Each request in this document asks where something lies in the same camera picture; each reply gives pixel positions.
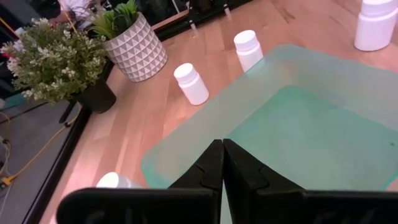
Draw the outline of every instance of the bottle cap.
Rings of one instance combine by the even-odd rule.
[[[97,187],[99,188],[131,188],[130,180],[119,176],[119,174],[115,172],[110,172],[105,174],[99,180]]]
[[[185,84],[195,79],[198,72],[191,63],[184,63],[174,71],[174,77],[179,84]]]
[[[238,33],[234,38],[236,50],[247,51],[258,45],[256,33],[253,30],[245,30]]]
[[[361,13],[369,17],[385,16],[397,9],[397,0],[363,0]]]

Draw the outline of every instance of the plastic bottle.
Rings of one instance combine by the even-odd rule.
[[[358,16],[355,47],[372,51],[386,47],[397,19],[396,0],[364,0]]]
[[[260,43],[253,30],[238,33],[234,38],[234,43],[244,72],[263,58]]]
[[[192,105],[200,105],[209,98],[209,92],[191,63],[178,66],[174,77]]]
[[[115,189],[134,189],[140,188],[127,177],[123,177],[115,172],[105,174],[96,185],[98,188],[115,188]]]

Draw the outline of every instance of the black planter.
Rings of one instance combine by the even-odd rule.
[[[95,85],[76,95],[75,100],[95,113],[104,113],[116,102],[116,96],[101,78]]]

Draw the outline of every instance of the yellow cable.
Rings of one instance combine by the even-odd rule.
[[[66,10],[63,8],[63,5],[61,4],[60,0],[57,0],[57,1],[58,1],[58,4],[59,4],[60,7],[61,7],[61,11],[64,11],[64,12],[65,12],[65,15],[66,15],[66,17],[67,17],[67,19],[68,19],[68,22],[69,22],[70,26],[72,27],[73,31],[75,31],[75,33],[77,34],[77,30],[76,30],[75,26],[73,25],[72,20],[71,20],[70,17],[69,17],[68,11],[66,11]]]
[[[1,17],[0,17],[0,22],[1,22],[3,25],[5,25],[5,26],[7,27],[7,29],[9,29],[16,37],[18,37],[18,39],[20,39],[20,38],[19,38],[19,35],[14,31],[14,29],[11,28],[11,26],[8,25],[6,21],[4,21],[3,19],[1,19]]]
[[[76,121],[76,119],[77,119],[77,116],[79,115],[79,113],[80,113],[80,110],[81,110],[81,106],[78,104],[78,106],[79,106],[79,112],[77,113],[77,115],[70,121],[70,122],[68,122],[67,124],[68,125],[71,125],[71,124],[73,124],[75,121]],[[44,152],[44,149],[46,149],[47,148],[47,146],[49,146],[49,144],[65,129],[66,127],[64,126],[64,127],[62,127],[61,129],[59,129],[51,138],[50,138],[50,140],[43,146],[43,148],[20,170],[20,171],[18,171],[16,174],[14,174],[14,175],[12,175],[12,176],[10,176],[10,177],[4,177],[4,178],[2,178],[2,181],[6,184],[6,185],[10,185],[11,183],[12,183],[12,181],[14,181],[14,179],[19,175],[19,174],[21,174],[21,173],[23,173],[35,160],[36,160],[36,158],[38,158],[38,156],[42,153],[42,152]]]

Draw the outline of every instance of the green leaves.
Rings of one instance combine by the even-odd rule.
[[[24,28],[21,45],[3,49],[12,55],[9,68],[17,77],[17,89],[30,87],[27,98],[55,103],[69,100],[95,84],[106,62],[102,39],[89,39],[85,32],[68,31],[68,25],[51,28],[42,22]]]
[[[99,11],[92,20],[94,26],[91,29],[111,40],[130,28],[137,17],[137,6],[134,0],[129,0],[118,4],[112,11]]]

